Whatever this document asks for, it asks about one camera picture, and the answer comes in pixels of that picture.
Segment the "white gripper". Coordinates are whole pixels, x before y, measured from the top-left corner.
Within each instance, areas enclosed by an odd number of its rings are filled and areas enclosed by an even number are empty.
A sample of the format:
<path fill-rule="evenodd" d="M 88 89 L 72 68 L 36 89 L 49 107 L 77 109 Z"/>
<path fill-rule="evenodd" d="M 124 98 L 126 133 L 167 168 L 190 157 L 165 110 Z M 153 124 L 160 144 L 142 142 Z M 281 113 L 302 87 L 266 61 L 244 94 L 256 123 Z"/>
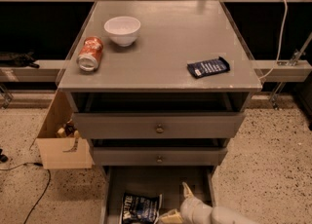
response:
<path fill-rule="evenodd" d="M 161 224 L 212 224 L 211 214 L 213 208 L 194 197 L 186 182 L 182 183 L 185 200 L 180 206 L 180 213 L 172 209 L 159 216 Z"/>

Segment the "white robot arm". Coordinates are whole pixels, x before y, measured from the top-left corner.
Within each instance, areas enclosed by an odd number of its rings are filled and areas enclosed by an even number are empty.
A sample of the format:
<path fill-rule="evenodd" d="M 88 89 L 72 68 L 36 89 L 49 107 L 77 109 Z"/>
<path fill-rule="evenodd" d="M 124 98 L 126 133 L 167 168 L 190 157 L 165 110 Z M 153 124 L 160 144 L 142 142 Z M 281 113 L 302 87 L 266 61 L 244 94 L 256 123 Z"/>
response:
<path fill-rule="evenodd" d="M 158 224 L 258 224 L 231 208 L 206 205 L 194 196 L 186 182 L 182 186 L 184 201 L 180 209 L 160 215 Z"/>

